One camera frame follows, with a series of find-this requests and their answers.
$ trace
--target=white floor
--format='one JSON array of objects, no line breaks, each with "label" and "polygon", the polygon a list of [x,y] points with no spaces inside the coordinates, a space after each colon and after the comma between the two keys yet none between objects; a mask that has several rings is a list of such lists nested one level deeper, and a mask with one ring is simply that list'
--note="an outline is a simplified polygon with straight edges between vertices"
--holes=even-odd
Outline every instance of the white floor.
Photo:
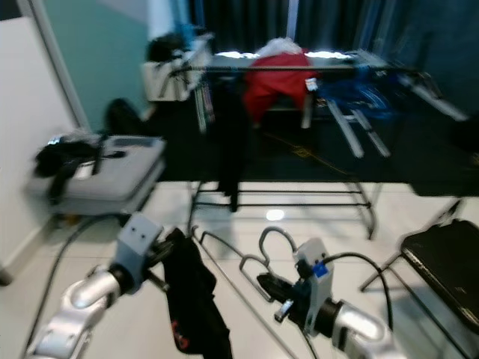
[{"label": "white floor", "polygon": [[[249,189],[337,189],[335,184],[248,184]],[[368,191],[373,186],[365,184]],[[271,201],[303,203],[314,200],[334,201],[338,198],[315,196],[245,196],[245,202]],[[227,239],[246,253],[259,254],[257,240],[261,231],[269,225],[278,225],[287,230],[299,245],[319,236],[326,243],[330,254],[342,251],[357,251],[368,255],[378,263],[386,261],[395,251],[399,238],[408,232],[421,229],[437,212],[449,203],[450,198],[428,198],[414,195],[406,185],[385,185],[376,206],[378,227],[372,242],[366,240],[366,232],[359,220],[356,209],[296,207],[282,208],[284,219],[270,222],[265,218],[266,207],[245,207],[231,214],[227,209],[203,208],[196,212],[194,224],[199,231],[210,230]],[[184,229],[189,211],[189,192],[184,182],[160,183],[146,205],[144,212],[167,229]],[[479,224],[479,200],[471,199],[462,215],[463,218]],[[85,276],[97,263],[107,263],[115,250],[115,237],[119,227],[114,221],[97,224],[72,245],[61,263],[44,322],[52,315],[58,305],[60,294],[74,281]],[[8,287],[0,288],[0,359],[18,358],[25,342],[27,331],[37,308],[37,301],[45,285],[46,276],[57,250],[71,229],[58,230],[51,241],[37,253],[25,271]],[[297,328],[288,322],[278,325],[272,315],[277,304],[267,304],[241,276],[239,260],[228,249],[210,240],[206,246],[219,264],[261,316],[276,330],[298,358],[311,358]],[[296,279],[295,268],[290,250],[278,235],[271,234],[266,241],[272,267],[291,280]],[[236,359],[288,358],[276,344],[259,321],[228,286],[220,272],[203,253],[205,263],[218,278],[216,303],[231,330],[231,342]],[[259,273],[260,268],[248,268],[251,275]],[[156,271],[161,274],[161,265]],[[398,266],[398,271],[415,287],[421,297],[430,305],[434,313],[443,318],[466,346],[477,348],[477,337],[473,337],[457,324],[456,319],[442,305],[435,295],[412,273],[407,266]],[[372,269],[360,260],[341,260],[335,264],[333,294],[336,300],[343,299],[367,312],[385,318],[385,301],[379,283],[375,283],[369,292],[360,293],[358,287]],[[387,277],[394,299],[394,335],[397,342],[409,358],[452,359],[460,358],[454,348],[431,321],[415,306],[409,296],[397,285],[392,276]],[[314,338],[313,343],[321,359],[344,358],[335,351],[328,340]],[[140,293],[133,297],[124,297],[107,312],[104,320],[97,326],[94,340],[86,358],[185,358],[174,347],[168,309],[165,296],[151,284],[146,283]]]}]

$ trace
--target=white cloth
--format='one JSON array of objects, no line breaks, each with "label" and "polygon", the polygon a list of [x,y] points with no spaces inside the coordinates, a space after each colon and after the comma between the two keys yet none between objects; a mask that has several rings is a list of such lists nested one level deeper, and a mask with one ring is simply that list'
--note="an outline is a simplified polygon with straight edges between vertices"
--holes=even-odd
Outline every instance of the white cloth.
[{"label": "white cloth", "polygon": [[300,54],[301,47],[294,43],[289,37],[277,37],[268,41],[268,43],[257,51],[260,58],[275,56],[282,53]]}]

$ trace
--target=teal wall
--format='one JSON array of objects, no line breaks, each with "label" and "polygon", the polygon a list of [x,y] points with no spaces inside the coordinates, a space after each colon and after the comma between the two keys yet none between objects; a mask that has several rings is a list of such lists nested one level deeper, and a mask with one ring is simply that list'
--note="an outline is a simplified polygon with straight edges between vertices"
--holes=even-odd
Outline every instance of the teal wall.
[{"label": "teal wall", "polygon": [[114,98],[127,98],[138,111],[145,110],[140,65],[147,23],[97,0],[45,0],[44,5],[92,130],[103,128],[106,106]]}]

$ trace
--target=doorframe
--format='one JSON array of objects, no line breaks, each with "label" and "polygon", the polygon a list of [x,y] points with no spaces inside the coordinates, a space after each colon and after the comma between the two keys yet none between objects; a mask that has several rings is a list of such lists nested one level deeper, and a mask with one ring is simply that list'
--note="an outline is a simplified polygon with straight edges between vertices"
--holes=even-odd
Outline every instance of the doorframe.
[{"label": "doorframe", "polygon": [[60,46],[56,40],[55,32],[50,24],[43,1],[45,0],[16,0],[22,15],[31,17],[37,26],[38,34],[43,41],[61,92],[76,125],[91,132],[90,123],[61,54]]}]

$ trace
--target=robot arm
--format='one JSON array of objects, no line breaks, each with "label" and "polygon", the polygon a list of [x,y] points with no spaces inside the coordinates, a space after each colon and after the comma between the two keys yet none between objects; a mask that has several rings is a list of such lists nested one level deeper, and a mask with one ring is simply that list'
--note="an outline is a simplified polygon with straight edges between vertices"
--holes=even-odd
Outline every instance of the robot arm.
[{"label": "robot arm", "polygon": [[275,320],[286,317],[312,337],[322,334],[351,359],[406,359],[394,343],[389,327],[380,319],[344,301],[332,300],[332,262],[320,239],[310,239],[294,253],[300,279],[293,285],[272,273],[260,274],[258,282],[283,303]]},{"label": "robot arm", "polygon": [[150,271],[173,249],[156,241],[161,232],[161,226],[134,214],[118,236],[113,263],[97,267],[64,292],[59,310],[38,331],[25,358],[83,358],[95,325],[121,295],[134,294],[147,279],[165,291],[166,283]]},{"label": "robot arm", "polygon": [[[105,311],[125,294],[134,294],[147,279],[162,291],[168,285],[150,268],[173,250],[167,242],[157,242],[162,232],[141,214],[135,214],[120,232],[113,263],[97,267],[86,279],[70,286],[61,298],[58,312],[37,333],[25,359],[81,359],[92,330]],[[327,252],[319,239],[311,239],[294,254],[301,279],[294,285],[273,274],[261,274],[260,285],[283,303],[275,314],[286,317],[305,334],[322,334],[351,359],[406,359],[396,348],[383,321],[354,306],[331,299],[332,263],[323,264]]]}]

